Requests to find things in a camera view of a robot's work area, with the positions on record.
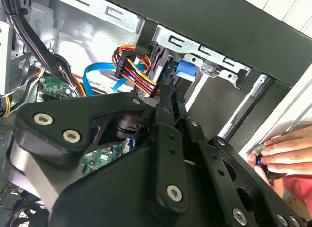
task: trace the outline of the black arm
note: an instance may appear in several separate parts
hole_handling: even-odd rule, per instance
[[[47,204],[51,227],[295,227],[291,217],[304,226],[228,143],[206,140],[172,89],[157,93],[155,108],[130,93],[21,108],[8,160]],[[53,122],[37,124],[39,113]],[[67,130],[78,133],[71,142]],[[79,176],[86,152],[126,138],[135,150]]]

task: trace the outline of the black bracket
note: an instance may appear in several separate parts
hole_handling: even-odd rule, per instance
[[[84,98],[83,105],[80,98],[31,103],[17,112],[14,138],[23,149],[55,165],[75,167],[87,150],[91,152],[98,148],[105,129],[115,118],[140,116],[145,109],[145,103],[131,93]],[[53,122],[37,124],[34,116],[39,113],[48,114]],[[66,130],[76,131],[80,140],[76,143],[66,141],[63,135]],[[116,143],[115,139],[109,138],[103,144]]]

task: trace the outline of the white cable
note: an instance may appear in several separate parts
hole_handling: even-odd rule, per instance
[[[30,95],[31,95],[31,92],[33,92],[33,88],[34,88],[35,84],[39,81],[40,77],[43,76],[44,71],[45,71],[45,68],[42,68],[42,69],[41,69],[41,72],[40,72],[39,75],[38,75],[38,77],[30,84],[29,92],[28,92],[28,94],[27,94],[27,97],[26,97],[25,101],[24,101],[19,107],[17,107],[17,108],[14,109],[13,111],[9,112],[9,114],[8,114],[7,116],[11,115],[12,112],[17,111],[18,109],[20,109],[22,106],[24,106],[24,105],[27,103],[27,100],[29,99],[29,97],[30,97]]]

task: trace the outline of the yellow wire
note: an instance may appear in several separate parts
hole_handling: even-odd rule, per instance
[[[5,108],[5,113],[4,113],[4,117],[6,117],[10,110],[11,110],[11,106],[10,106],[10,97],[9,96],[6,96],[5,97],[5,101],[6,101],[6,108]]]
[[[119,48],[119,53],[121,53],[122,54],[122,49],[123,48],[131,48],[131,49],[135,49],[135,47],[134,46],[131,46],[131,45],[124,45],[124,46],[121,46],[120,48]],[[147,60],[148,60],[148,63],[149,63],[149,67],[151,67],[152,66],[152,61],[151,61],[151,59],[146,55],[145,56],[146,58],[147,58]]]
[[[125,74],[122,74],[122,76],[123,76],[124,78],[126,78],[128,81],[130,81],[132,84],[134,84],[136,87],[138,87],[140,90],[142,90],[144,93],[150,95],[149,92],[147,92],[144,88],[142,88],[141,86],[139,86],[139,85],[138,85],[135,81],[133,81],[130,77],[128,77],[128,76],[125,75]]]
[[[87,95],[86,95],[86,92],[84,91],[84,89],[83,89],[83,87],[82,87],[80,81],[77,81],[77,82],[78,82],[78,84],[79,84],[79,86],[80,86],[80,88],[81,88],[81,90],[82,90],[83,95],[86,97],[86,96],[87,96]]]
[[[11,100],[10,100],[10,96],[8,96],[8,102],[9,102],[9,110],[8,110],[8,116],[11,112]]]
[[[5,107],[5,112],[4,112],[4,115],[3,115],[3,117],[6,117],[6,114],[8,114],[8,98],[7,98],[7,96],[5,96],[5,102],[6,102],[6,107]]]
[[[147,80],[149,83],[151,83],[152,85],[157,85],[154,81],[152,81],[151,79],[149,79],[147,76],[145,76],[136,66],[135,64],[131,61],[131,59],[127,59],[129,64],[131,64],[131,66],[137,71],[137,73],[143,77],[145,80]]]

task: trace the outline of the mounting hole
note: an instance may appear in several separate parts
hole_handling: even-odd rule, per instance
[[[175,151],[173,148],[170,148],[170,149],[169,149],[169,152],[170,152],[172,155],[175,155],[175,154],[176,154],[176,151]]]
[[[138,104],[138,105],[141,104],[141,102],[140,102],[139,100],[137,100],[137,99],[132,99],[132,101],[133,101],[135,104]]]
[[[218,173],[219,173],[221,176],[224,176],[224,172],[223,172],[223,171],[218,170]]]

